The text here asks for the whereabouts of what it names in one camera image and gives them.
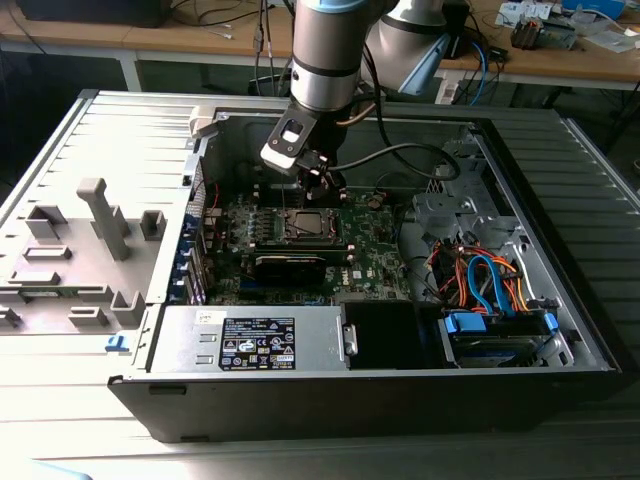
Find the black cable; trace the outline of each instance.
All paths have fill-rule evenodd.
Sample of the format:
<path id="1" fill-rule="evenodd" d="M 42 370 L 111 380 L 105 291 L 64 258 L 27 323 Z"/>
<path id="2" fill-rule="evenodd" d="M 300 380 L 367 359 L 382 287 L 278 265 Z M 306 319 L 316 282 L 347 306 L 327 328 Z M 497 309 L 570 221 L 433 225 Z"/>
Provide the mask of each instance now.
<path id="1" fill-rule="evenodd" d="M 476 17 L 473 16 L 473 13 L 469 12 L 468 17 L 471 19 L 473 25 L 475 26 L 475 33 L 478 35 L 478 43 L 486 50 L 487 48 L 489 48 L 489 39 L 484 33 L 482 33 L 482 31 L 480 31 L 478 21 L 476 20 Z"/>
<path id="2" fill-rule="evenodd" d="M 256 91 L 258 92 L 258 96 L 262 96 L 262 91 L 260 90 L 260 78 L 258 76 L 258 67 L 260 66 L 260 52 L 256 53 L 256 63 L 253 66 L 253 76 L 256 78 Z"/>
<path id="3" fill-rule="evenodd" d="M 408 202 L 405 202 L 404 204 L 401 205 L 401 207 L 404 209 L 402 210 L 402 213 L 400 214 L 400 222 L 399 225 L 397 227 L 395 227 L 395 220 L 394 220 L 394 228 L 396 229 L 396 245 L 398 246 L 398 251 L 400 251 L 400 234 L 402 233 L 402 226 L 404 225 L 404 218 L 407 216 L 407 212 L 409 210 L 411 210 L 411 206 L 412 206 L 412 201 L 409 200 Z"/>
<path id="4" fill-rule="evenodd" d="M 282 67 L 282 72 L 280 73 L 280 78 L 278 79 L 278 89 L 276 94 L 277 97 L 281 95 L 282 87 L 284 86 L 284 79 L 287 76 L 287 72 L 289 71 L 289 66 L 291 65 L 292 61 L 293 55 L 289 56 L 289 58 L 287 59 L 287 63 L 285 63 L 284 67 Z"/>
<path id="5" fill-rule="evenodd" d="M 495 94 L 495 92 L 498 90 L 498 84 L 500 83 L 500 74 L 504 70 L 504 64 L 501 64 L 497 60 L 496 60 L 495 63 L 496 63 L 497 72 L 495 73 L 495 75 L 493 77 L 491 77 L 485 83 L 484 90 L 482 91 L 482 93 L 480 93 L 479 97 L 484 97 L 485 95 L 489 95 L 489 94 Z M 465 96 L 465 102 L 469 98 L 469 96 L 472 96 L 472 95 L 476 94 L 476 92 L 478 91 L 478 88 L 480 88 L 480 86 L 477 86 L 475 90 L 470 91 L 469 89 L 471 88 L 471 82 L 473 82 L 473 77 L 471 77 L 471 79 L 469 80 L 469 83 L 465 87 L 459 87 L 460 95 L 458 96 L 458 98 L 456 98 L 452 102 L 453 104 L 457 104 L 463 94 Z M 489 87 L 489 85 L 491 83 L 493 83 L 493 88 L 489 89 L 488 87 Z"/>
<path id="6" fill-rule="evenodd" d="M 264 49 L 264 28 L 262 26 L 263 7 L 264 7 L 264 0 L 260 0 L 260 10 L 258 12 L 258 24 L 256 25 L 256 30 L 253 34 L 253 49 L 256 52 L 256 62 L 255 62 L 255 65 L 253 66 L 253 74 L 256 81 L 256 91 L 259 97 L 262 96 L 262 90 L 260 90 L 260 78 L 258 75 L 258 68 L 260 67 L 260 54 Z"/>
<path id="7" fill-rule="evenodd" d="M 440 180 L 440 181 L 448 181 L 448 180 L 454 180 L 458 178 L 458 176 L 460 175 L 460 166 L 451 155 L 449 155 L 447 152 L 445 152 L 441 148 L 438 148 L 434 145 L 427 145 L 427 144 L 403 144 L 403 145 L 413 145 L 415 146 L 415 148 L 422 148 L 423 150 L 429 150 L 433 153 L 438 154 L 440 158 L 444 160 L 445 163 L 447 163 L 453 169 L 453 173 L 450 175 L 438 176 L 438 175 L 433 175 L 431 173 L 423 172 L 422 170 L 419 170 L 418 168 L 414 167 L 411 163 L 405 160 L 401 155 L 399 155 L 398 152 L 396 151 L 399 149 L 392 148 L 393 145 L 391 144 L 391 140 L 389 140 L 389 137 L 387 136 L 387 132 L 384 127 L 384 120 L 382 118 L 382 90 L 380 88 L 380 81 L 378 80 L 378 71 L 376 70 L 376 65 L 373 60 L 373 55 L 371 54 L 371 50 L 369 50 L 369 47 L 367 46 L 366 43 L 364 44 L 363 55 L 364 55 L 365 65 L 367 66 L 367 69 L 369 70 L 369 74 L 371 75 L 371 79 L 373 80 L 373 89 L 375 92 L 374 101 L 376 102 L 376 119 L 378 122 L 378 130 L 380 131 L 380 136 L 382 137 L 382 141 L 387 146 L 387 149 L 381 150 L 381 152 L 384 151 L 384 153 L 392 153 L 395 159 L 398 160 L 400 163 L 402 163 L 402 165 L 404 165 L 407 169 L 411 170 L 415 174 L 420 175 L 421 177 L 429 178 L 432 180 Z M 351 166 L 349 166 L 348 168 L 353 168 L 354 166 L 357 166 L 355 165 L 356 163 L 358 165 L 362 165 L 367 161 L 373 160 L 373 158 L 377 158 L 378 156 L 380 156 L 379 155 L 380 152 L 377 152 L 377 153 L 378 155 L 377 154 L 369 155 L 364 159 L 357 160 L 356 162 L 352 162 L 351 164 L 349 164 Z"/>
<path id="8" fill-rule="evenodd" d="M 272 96 L 276 96 L 276 72 L 273 69 L 273 50 L 271 48 L 271 26 L 269 24 L 269 1 L 264 2 L 265 26 L 267 27 L 267 53 L 269 54 L 269 71 L 271 73 L 271 91 Z"/>
<path id="9" fill-rule="evenodd" d="M 390 172 L 386 172 L 383 173 L 382 175 L 380 175 L 377 179 L 376 182 L 373 184 L 373 192 L 377 193 L 380 189 L 380 183 L 382 182 L 382 180 L 384 180 L 387 177 L 390 177 L 392 175 L 397 175 L 398 177 L 403 177 L 407 180 L 409 180 L 409 175 L 407 175 L 404 172 L 398 172 L 396 170 L 391 170 Z"/>
<path id="10" fill-rule="evenodd" d="M 620 112 L 620 115 L 618 116 L 618 120 L 620 120 L 622 118 L 622 116 L 624 115 L 624 112 L 627 110 L 628 106 L 631 104 L 631 102 L 633 102 L 633 98 L 635 97 L 638 88 L 640 88 L 640 80 L 638 80 L 638 83 L 636 83 L 636 86 L 633 88 L 633 90 L 631 91 L 631 95 L 629 95 L 628 100 L 626 100 L 623 105 L 622 105 L 622 111 Z"/>
<path id="11" fill-rule="evenodd" d="M 269 5 L 269 8 L 275 8 L 275 5 Z M 216 25 L 223 25 L 225 23 L 231 23 L 231 22 L 235 22 L 236 20 L 240 20 L 241 18 L 245 18 L 245 17 L 249 17 L 251 15 L 256 15 L 260 13 L 260 10 L 254 10 L 253 12 L 248 12 L 248 13 L 243 13 L 242 15 L 238 15 L 236 17 L 233 18 L 227 18 L 225 20 L 220 20 L 219 22 L 212 22 L 212 23 L 201 23 L 200 25 L 195 24 L 195 23 L 189 23 L 189 22 L 185 22 L 184 20 L 180 20 L 178 17 L 176 17 L 175 15 L 171 15 L 171 18 L 182 24 L 182 25 L 187 25 L 189 27 L 215 27 Z"/>
<path id="12" fill-rule="evenodd" d="M 418 148 L 418 149 L 421 149 L 421 150 L 428 150 L 430 152 L 440 150 L 439 148 L 434 147 L 433 145 L 428 145 L 426 143 L 399 143 L 397 145 L 391 145 L 390 147 L 383 148 L 382 150 L 378 150 L 377 152 L 374 152 L 374 153 L 372 153 L 370 155 L 367 155 L 366 157 L 363 157 L 360 160 L 355 160 L 355 161 L 353 161 L 351 163 L 347 163 L 345 165 L 338 165 L 338 166 L 335 166 L 335 167 L 329 167 L 329 171 L 330 172 L 344 172 L 345 170 L 351 170 L 352 168 L 356 168 L 356 167 L 359 167 L 361 165 L 364 165 L 365 163 L 369 163 L 370 161 L 375 160 L 376 158 L 382 157 L 383 155 L 386 155 L 388 153 L 394 153 L 394 152 L 396 152 L 398 150 L 405 150 L 407 148 Z M 449 155 L 446 152 L 445 152 L 445 154 L 446 154 L 446 156 L 443 155 L 442 159 L 445 161 L 445 163 L 450 165 L 451 168 L 453 168 L 454 173 L 452 175 L 448 175 L 446 177 L 434 177 L 434 178 L 437 178 L 438 180 L 441 180 L 441 181 L 453 180 L 454 178 L 457 178 L 460 175 L 460 167 L 458 166 L 457 162 L 453 159 L 453 157 L 451 157 L 451 155 Z"/>
<path id="13" fill-rule="evenodd" d="M 408 260 L 405 260 L 404 263 L 409 263 L 409 262 L 413 262 L 414 260 L 424 260 L 427 261 L 429 260 L 429 257 L 425 256 L 425 255 L 416 255 L 415 257 L 411 257 Z"/>
<path id="14" fill-rule="evenodd" d="M 171 11 L 173 12 L 177 8 L 181 7 L 182 5 L 184 5 L 185 3 L 190 2 L 190 1 L 191 0 L 182 0 L 181 2 L 176 3 L 173 7 L 171 7 Z"/>
<path id="15" fill-rule="evenodd" d="M 611 94 L 607 90 L 600 88 L 598 89 L 598 92 L 600 92 L 600 95 L 602 95 L 613 108 L 622 111 L 624 103 L 621 103 L 619 99 L 611 97 Z"/>
<path id="16" fill-rule="evenodd" d="M 27 36 L 27 38 L 29 39 L 29 41 L 31 43 L 33 43 L 36 47 L 38 47 L 38 50 L 40 50 L 43 54 L 46 55 L 47 52 L 44 51 L 44 48 L 42 48 L 40 46 L 40 44 L 38 42 L 36 42 L 35 39 L 31 35 L 29 35 L 29 32 L 27 32 L 27 30 L 22 25 L 20 25 L 18 23 L 18 20 L 16 20 L 16 17 L 13 16 L 13 11 L 11 10 L 11 5 L 10 5 L 9 2 L 7 2 L 7 10 L 9 11 L 9 15 L 11 15 L 11 18 L 13 19 L 13 22 L 17 25 L 17 27 L 20 30 L 22 30 L 22 33 L 24 33 Z"/>
<path id="17" fill-rule="evenodd" d="M 230 10 L 235 10 L 240 5 L 242 5 L 242 0 L 238 0 L 238 3 L 236 3 L 232 7 L 210 8 L 209 10 L 205 10 L 204 12 L 200 13 L 196 18 L 198 19 L 198 23 L 202 23 L 202 20 L 204 20 L 204 17 L 206 17 L 207 15 L 211 15 L 212 13 L 228 12 Z"/>
<path id="18" fill-rule="evenodd" d="M 477 33 L 478 33 L 478 35 L 480 36 L 480 39 L 479 39 L 479 40 L 480 40 L 480 45 L 483 45 L 483 43 L 484 43 L 484 42 L 486 42 L 486 43 L 487 43 L 487 45 L 488 45 L 487 37 L 485 37 L 485 36 L 484 36 L 484 34 L 480 31 L 480 28 L 478 28 L 478 22 L 476 22 L 475 17 L 474 17 L 473 15 L 471 15 L 471 14 L 469 14 L 469 17 L 470 17 L 471 19 L 473 19 L 473 22 L 474 22 L 474 23 L 475 23 L 475 25 L 476 25 L 476 30 L 474 31 L 474 30 L 473 30 L 472 28 L 470 28 L 470 27 L 464 27 L 464 28 L 465 28 L 465 30 L 469 30 L 469 31 L 470 31 L 470 32 L 472 32 L 472 33 L 476 33 L 476 32 L 477 32 Z M 480 72 L 480 69 L 482 68 L 482 58 L 478 58 L 477 60 L 478 60 L 478 66 L 477 66 L 476 70 L 473 72 L 473 75 L 472 75 L 472 76 L 471 76 L 471 78 L 469 79 L 469 81 L 468 81 L 468 83 L 467 83 L 467 86 L 466 86 L 466 87 L 459 87 L 459 88 L 458 88 L 458 89 L 460 90 L 460 94 L 458 95 L 458 97 L 457 97 L 457 98 L 454 98 L 454 99 L 451 101 L 451 104 L 452 104 L 452 105 L 457 105 L 457 104 L 458 104 L 458 102 L 460 102 L 460 100 L 462 99 L 462 95 L 464 95 L 464 103 L 467 103 L 467 102 L 468 102 L 468 100 L 469 100 L 469 90 L 468 90 L 468 88 L 469 88 L 469 86 L 473 83 L 473 81 L 474 81 L 474 80 L 475 80 L 475 78 L 476 78 L 476 75 Z"/>

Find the desk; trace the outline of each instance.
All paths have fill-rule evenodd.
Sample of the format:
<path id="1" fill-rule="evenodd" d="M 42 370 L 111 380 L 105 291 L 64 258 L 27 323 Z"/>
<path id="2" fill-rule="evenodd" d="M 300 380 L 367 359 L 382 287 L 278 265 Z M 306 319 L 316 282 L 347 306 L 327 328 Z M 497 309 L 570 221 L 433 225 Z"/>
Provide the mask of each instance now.
<path id="1" fill-rule="evenodd" d="M 640 54 L 630 51 L 611 53 L 584 39 L 572 51 L 523 51 L 510 46 L 508 29 L 495 29 L 495 11 L 500 0 L 471 0 L 483 33 L 492 44 L 509 51 L 509 59 L 501 82 L 538 85 L 558 85 L 583 88 L 631 90 L 640 79 Z M 232 6 L 230 0 L 199 0 L 200 11 L 206 8 Z M 121 25 L 85 25 L 66 22 L 31 22 L 11 2 L 14 16 L 31 36 L 53 55 L 76 55 L 114 58 L 120 62 L 130 91 L 142 91 L 143 83 L 137 62 L 155 60 L 203 64 L 253 65 L 253 32 L 256 17 L 250 16 L 232 23 L 227 31 L 234 38 L 227 40 L 204 28 L 181 25 L 169 20 L 162 28 L 144 29 Z M 216 20 L 255 9 L 254 4 L 242 4 L 231 12 L 221 12 Z M 181 9 L 186 21 L 193 20 L 190 4 Z M 291 53 L 291 20 L 284 8 L 270 13 L 275 65 L 281 67 Z M 621 21 L 640 23 L 640 14 L 625 13 Z M 6 10 L 0 12 L 0 41 L 8 51 L 40 53 L 16 26 Z M 450 103 L 455 87 L 469 78 L 478 62 L 471 55 L 456 60 L 444 60 L 436 73 L 443 78 L 437 103 Z"/>

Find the red wire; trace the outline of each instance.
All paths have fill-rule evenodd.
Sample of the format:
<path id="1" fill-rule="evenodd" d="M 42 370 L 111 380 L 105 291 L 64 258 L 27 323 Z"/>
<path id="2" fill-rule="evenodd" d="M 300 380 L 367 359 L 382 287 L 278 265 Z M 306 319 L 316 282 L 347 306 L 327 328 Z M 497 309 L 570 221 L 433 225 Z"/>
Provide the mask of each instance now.
<path id="1" fill-rule="evenodd" d="M 449 280 L 447 280 L 447 283 L 445 283 L 442 288 L 440 288 L 440 292 L 444 292 L 444 290 L 451 285 L 451 282 L 453 282 L 456 279 L 455 276 L 451 277 Z"/>
<path id="2" fill-rule="evenodd" d="M 504 281 L 504 286 L 507 287 L 507 290 L 509 290 L 509 296 L 511 297 L 511 301 L 513 302 L 513 309 L 517 312 L 519 310 L 519 307 L 518 307 L 518 302 L 516 301 L 516 295 L 513 292 L 511 285 L 509 285 L 507 281 Z"/>
<path id="3" fill-rule="evenodd" d="M 433 252 L 433 255 L 431 255 L 431 258 L 429 259 L 429 265 L 433 265 L 433 261 L 438 256 L 438 253 L 440 253 L 440 249 L 439 248 L 435 249 L 434 252 Z"/>
<path id="4" fill-rule="evenodd" d="M 467 283 L 464 278 L 460 257 L 456 259 L 456 277 L 458 278 L 458 286 L 460 288 L 460 306 L 464 307 L 467 304 Z"/>

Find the yellow wire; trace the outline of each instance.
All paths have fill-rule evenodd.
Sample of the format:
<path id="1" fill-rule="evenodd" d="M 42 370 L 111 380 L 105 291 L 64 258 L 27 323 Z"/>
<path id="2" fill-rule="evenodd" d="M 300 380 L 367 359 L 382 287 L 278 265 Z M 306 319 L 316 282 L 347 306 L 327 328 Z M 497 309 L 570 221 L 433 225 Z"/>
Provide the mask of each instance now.
<path id="1" fill-rule="evenodd" d="M 522 279 L 518 278 L 518 296 L 520 297 L 520 302 L 522 303 L 522 308 L 524 308 L 525 312 L 530 312 L 531 310 L 527 308 L 527 303 L 524 301 L 524 296 L 522 295 Z"/>

